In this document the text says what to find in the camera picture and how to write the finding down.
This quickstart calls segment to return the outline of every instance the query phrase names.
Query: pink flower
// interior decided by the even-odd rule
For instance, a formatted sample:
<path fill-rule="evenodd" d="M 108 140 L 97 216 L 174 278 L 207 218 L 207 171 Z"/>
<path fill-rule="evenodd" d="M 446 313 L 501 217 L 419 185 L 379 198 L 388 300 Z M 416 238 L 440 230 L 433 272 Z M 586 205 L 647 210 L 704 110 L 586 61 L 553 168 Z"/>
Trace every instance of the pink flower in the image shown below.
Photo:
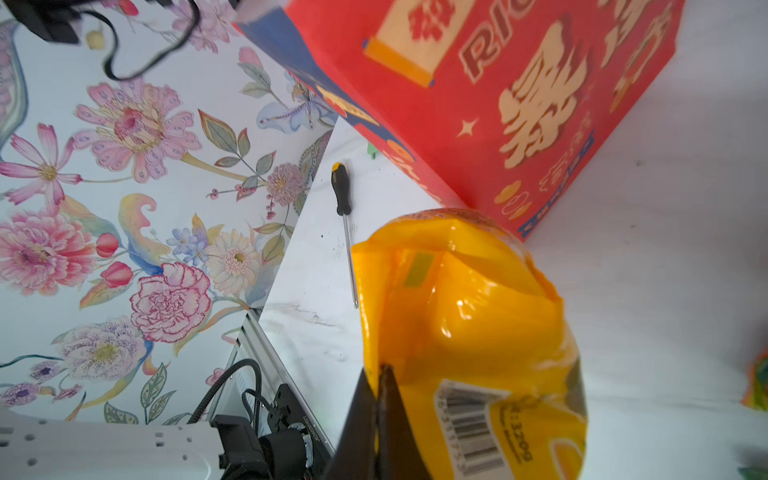
<path fill-rule="evenodd" d="M 210 280 L 199 268 L 183 263 L 162 267 L 162 275 L 139 280 L 139 292 L 131 297 L 131 322 L 145 339 L 172 343 L 203 322 L 211 305 Z"/>
<path fill-rule="evenodd" d="M 293 202 L 304 190 L 304 176 L 298 165 L 282 164 L 266 179 L 266 189 L 272 198 L 284 207 Z"/>
<path fill-rule="evenodd" d="M 259 55 L 251 47 L 240 48 L 240 63 L 250 63 L 252 65 L 256 65 L 257 67 L 263 67 L 263 65 L 261 65 L 261 59 L 259 58 Z"/>
<path fill-rule="evenodd" d="M 237 13 L 227 0 L 211 0 L 210 4 L 205 0 L 197 0 L 197 7 L 200 8 L 200 26 L 192 31 L 189 42 L 198 51 L 207 48 L 218 53 L 216 40 L 229 43 L 230 33 L 237 35 L 237 30 L 232 26 Z M 171 24 L 173 29 L 186 31 L 193 17 L 189 2 L 184 1 L 168 8 L 178 17 Z"/>
<path fill-rule="evenodd" d="M 125 170 L 135 160 L 134 179 L 144 183 L 168 173 L 165 157 L 179 159 L 188 150 L 202 148 L 197 136 L 187 133 L 194 123 L 190 112 L 166 118 L 181 105 L 176 91 L 167 85 L 157 88 L 135 78 L 122 82 L 121 90 L 102 83 L 89 87 L 88 94 L 99 108 L 78 105 L 74 114 L 98 127 L 75 134 L 74 148 L 91 147 L 100 167 Z"/>
<path fill-rule="evenodd" d="M 224 369 L 214 369 L 214 372 L 205 379 L 206 385 L 214 386 L 214 383 L 221 377 L 221 374 L 224 373 Z"/>
<path fill-rule="evenodd" d="M 101 278 L 104 279 L 104 283 L 109 288 L 128 285 L 133 277 L 134 273 L 131 268 L 122 262 L 112 263 L 109 268 L 101 272 Z"/>
<path fill-rule="evenodd" d="M 53 401 L 53 402 L 55 402 L 56 400 L 64 400 L 64 399 L 70 399 L 70 398 L 72 398 L 73 396 L 75 396 L 75 395 L 77 395 L 78 393 L 80 393 L 80 391 L 81 391 L 82 389 L 83 389 L 83 386 L 82 386 L 82 385 L 80 385 L 80 384 L 77 384 L 77 385 L 73 386 L 73 387 L 72 387 L 72 388 L 70 388 L 70 389 L 63 389 L 63 390 L 61 390 L 61 391 L 58 393 L 58 395 L 56 395 L 56 396 L 53 398 L 53 400 L 52 400 L 52 401 Z"/>
<path fill-rule="evenodd" d="M 109 258 L 119 246 L 120 244 L 115 235 L 102 233 L 98 240 L 96 240 L 96 254 L 101 258 Z"/>
<path fill-rule="evenodd" d="M 48 159 L 45 160 L 31 143 L 14 134 L 11 146 L 37 167 L 5 162 L 0 164 L 0 174 L 14 178 L 34 178 L 26 186 L 9 191 L 6 196 L 11 202 L 19 205 L 24 200 L 45 192 L 45 206 L 55 215 L 58 213 L 58 205 L 64 200 L 64 189 L 61 188 L 60 182 L 75 185 L 82 182 L 83 179 L 77 174 L 60 174 L 58 172 L 69 162 L 69 157 L 72 155 L 72 144 L 74 143 L 72 138 L 69 139 L 64 151 L 59 156 L 56 132 L 51 125 L 38 124 L 38 136 Z"/>
<path fill-rule="evenodd" d="M 47 210 L 11 220 L 0 222 L 0 281 L 23 295 L 55 295 L 58 285 L 79 285 L 94 271 L 96 249 L 82 223 Z"/>

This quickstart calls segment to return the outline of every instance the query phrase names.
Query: barcode label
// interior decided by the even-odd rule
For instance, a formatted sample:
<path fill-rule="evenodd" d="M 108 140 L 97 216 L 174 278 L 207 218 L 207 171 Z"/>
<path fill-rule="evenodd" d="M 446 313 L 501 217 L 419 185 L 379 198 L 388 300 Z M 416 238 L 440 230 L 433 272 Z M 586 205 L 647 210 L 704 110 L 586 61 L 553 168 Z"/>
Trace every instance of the barcode label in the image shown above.
<path fill-rule="evenodd" d="M 493 432 L 490 408 L 510 392 L 443 380 L 435 411 L 453 466 L 454 479 L 514 480 Z"/>

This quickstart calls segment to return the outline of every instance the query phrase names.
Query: screwdriver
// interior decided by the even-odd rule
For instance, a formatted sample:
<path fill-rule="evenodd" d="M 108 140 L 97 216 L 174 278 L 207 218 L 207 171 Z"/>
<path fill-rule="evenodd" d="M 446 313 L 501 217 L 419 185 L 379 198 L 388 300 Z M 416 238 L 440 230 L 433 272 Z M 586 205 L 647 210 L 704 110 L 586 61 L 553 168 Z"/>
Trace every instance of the screwdriver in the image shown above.
<path fill-rule="evenodd" d="M 344 164 L 336 162 L 331 169 L 331 185 L 336 194 L 336 212 L 344 219 L 344 237 L 346 238 L 346 260 L 349 263 L 349 282 L 352 284 L 352 302 L 357 308 L 357 282 L 355 281 L 355 269 L 352 265 L 352 251 L 349 248 L 349 224 L 347 217 L 352 213 L 352 206 L 349 205 L 349 175 L 346 173 Z"/>

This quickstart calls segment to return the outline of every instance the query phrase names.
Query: red gift box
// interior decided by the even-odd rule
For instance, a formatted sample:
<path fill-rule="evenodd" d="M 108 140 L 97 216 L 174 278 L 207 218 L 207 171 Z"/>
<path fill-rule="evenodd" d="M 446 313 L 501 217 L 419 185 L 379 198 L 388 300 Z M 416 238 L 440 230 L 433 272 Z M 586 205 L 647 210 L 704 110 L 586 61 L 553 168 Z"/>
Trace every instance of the red gift box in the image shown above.
<path fill-rule="evenodd" d="M 525 239 L 675 50 L 684 0 L 292 0 L 238 25 L 441 204 Z"/>

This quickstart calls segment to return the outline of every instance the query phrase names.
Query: marble table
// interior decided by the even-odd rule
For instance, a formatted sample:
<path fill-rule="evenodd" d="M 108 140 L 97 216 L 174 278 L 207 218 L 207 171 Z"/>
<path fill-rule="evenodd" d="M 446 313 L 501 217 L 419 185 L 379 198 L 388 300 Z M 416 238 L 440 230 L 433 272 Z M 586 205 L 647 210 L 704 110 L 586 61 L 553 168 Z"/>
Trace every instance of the marble table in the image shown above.
<path fill-rule="evenodd" d="M 768 4 L 689 0 L 677 56 L 527 242 L 565 298 L 590 412 L 584 480 L 768 468 L 768 414 L 739 404 L 768 348 Z M 339 121 L 260 325 L 331 443 L 360 369 L 330 168 L 353 242 L 436 207 Z"/>

